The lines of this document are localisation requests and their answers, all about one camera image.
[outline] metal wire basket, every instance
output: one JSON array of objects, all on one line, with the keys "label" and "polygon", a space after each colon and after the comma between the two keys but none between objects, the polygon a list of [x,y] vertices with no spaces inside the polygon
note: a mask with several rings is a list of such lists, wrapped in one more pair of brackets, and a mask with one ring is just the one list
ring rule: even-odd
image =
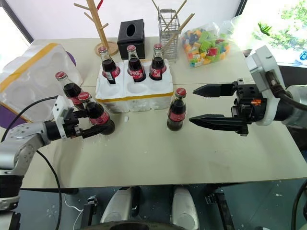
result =
[{"label": "metal wire basket", "polygon": [[[162,44],[163,58],[176,62],[177,57],[177,45],[180,27],[178,16],[171,21],[176,11],[173,9],[159,9],[158,20],[159,20],[159,42]],[[169,46],[165,47],[171,37],[176,34],[175,39],[170,43]]]}]

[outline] black tissue box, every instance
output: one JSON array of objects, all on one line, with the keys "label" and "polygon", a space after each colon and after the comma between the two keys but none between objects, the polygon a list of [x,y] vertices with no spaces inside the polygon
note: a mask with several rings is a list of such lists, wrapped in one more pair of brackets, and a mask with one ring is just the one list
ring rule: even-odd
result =
[{"label": "black tissue box", "polygon": [[139,58],[145,58],[143,19],[121,22],[118,34],[118,49],[121,59],[128,59],[127,46],[135,45]]}]

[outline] wall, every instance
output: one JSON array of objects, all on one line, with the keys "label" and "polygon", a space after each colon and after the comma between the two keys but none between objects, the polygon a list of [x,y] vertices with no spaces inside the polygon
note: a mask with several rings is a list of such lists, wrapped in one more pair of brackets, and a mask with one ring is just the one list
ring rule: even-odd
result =
[{"label": "wall", "polygon": [[[98,37],[94,24],[74,2],[86,5],[86,0],[7,0],[19,20],[34,39]],[[183,0],[155,0],[161,8],[178,9]],[[183,22],[190,13],[195,16],[187,25],[193,28],[210,21],[234,17],[240,0],[188,0],[180,11]],[[107,37],[117,37],[120,22],[143,18],[145,35],[157,36],[157,10],[151,0],[104,0],[99,16]]]}]

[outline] coca-cola label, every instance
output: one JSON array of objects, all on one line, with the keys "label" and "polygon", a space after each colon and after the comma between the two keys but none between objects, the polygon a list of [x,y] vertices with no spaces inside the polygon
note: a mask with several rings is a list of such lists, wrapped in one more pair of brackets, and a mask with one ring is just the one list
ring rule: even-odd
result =
[{"label": "coca-cola label", "polygon": [[128,73],[133,77],[133,79],[137,80],[143,77],[143,69],[139,70],[130,70],[128,69]]},{"label": "coca-cola label", "polygon": [[114,80],[114,78],[117,77],[119,74],[120,74],[120,68],[119,67],[116,67],[116,69],[112,72],[102,71],[102,76],[107,78],[109,81]]},{"label": "coca-cola label", "polygon": [[161,78],[162,73],[166,71],[166,66],[164,66],[162,69],[154,69],[152,66],[150,66],[150,75],[152,78]]},{"label": "coca-cola label", "polygon": [[109,114],[107,112],[104,112],[100,117],[98,118],[90,118],[90,122],[93,125],[103,125],[105,122],[107,122],[109,119]]},{"label": "coca-cola label", "polygon": [[68,99],[71,99],[72,100],[72,103],[74,105],[76,104],[81,104],[81,102],[79,101],[78,97],[69,97]]},{"label": "coca-cola label", "polygon": [[168,117],[172,121],[183,121],[184,118],[186,117],[186,113],[183,114],[174,114],[172,111],[168,111]]}]

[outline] robotic arm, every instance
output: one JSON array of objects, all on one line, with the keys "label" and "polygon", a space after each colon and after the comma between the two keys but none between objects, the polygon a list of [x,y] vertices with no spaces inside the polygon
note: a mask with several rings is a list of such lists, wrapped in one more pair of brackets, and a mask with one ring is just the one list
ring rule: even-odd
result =
[{"label": "robotic arm", "polygon": [[72,101],[58,96],[52,109],[55,121],[26,123],[11,129],[0,143],[0,229],[10,229],[20,216],[10,211],[17,207],[19,190],[33,155],[53,140],[91,137],[105,130],[105,126],[79,128],[78,118],[87,117],[85,111],[73,112]]},{"label": "robotic arm", "polygon": [[204,97],[232,96],[236,92],[232,117],[206,114],[190,118],[198,126],[214,130],[235,131],[248,134],[248,125],[267,126],[272,121],[282,121],[289,126],[307,127],[307,85],[295,85],[284,90],[279,67],[266,46],[246,58],[255,84],[244,84],[238,79],[229,84],[209,84],[194,94]]}]

